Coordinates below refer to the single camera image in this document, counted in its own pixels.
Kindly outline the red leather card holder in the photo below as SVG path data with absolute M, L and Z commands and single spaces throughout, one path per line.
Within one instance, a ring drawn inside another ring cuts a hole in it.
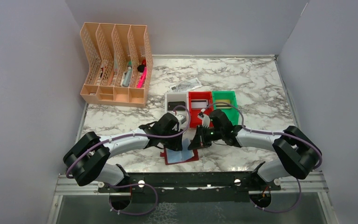
M 182 141 L 182 151 L 173 151 L 164 148 L 163 152 L 160 152 L 160 157 L 164 158 L 165 165 L 173 165 L 180 163 L 187 163 L 199 160 L 199 154 L 197 149 L 189 150 L 191 141 L 187 138 Z

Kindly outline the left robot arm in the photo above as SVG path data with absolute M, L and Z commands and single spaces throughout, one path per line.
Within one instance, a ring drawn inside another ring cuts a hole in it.
M 172 150 L 182 150 L 181 121 L 167 112 L 158 121 L 140 125 L 127 133 L 98 136 L 86 133 L 63 157 L 67 177 L 79 186 L 93 181 L 109 183 L 115 191 L 127 188 L 128 179 L 121 165 L 111 165 L 107 160 L 132 150 L 157 147 L 162 144 Z

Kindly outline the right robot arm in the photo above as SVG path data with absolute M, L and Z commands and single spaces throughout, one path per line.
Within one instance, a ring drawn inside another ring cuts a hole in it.
M 277 159 L 259 164 L 252 172 L 250 183 L 254 189 L 261 190 L 281 177 L 303 180 L 322 163 L 321 151 L 296 126 L 282 132 L 248 129 L 233 125 L 220 109 L 212 111 L 209 118 L 213 126 L 197 126 L 190 150 L 207 148 L 213 141 L 222 140 L 231 147 L 254 147 L 277 154 Z

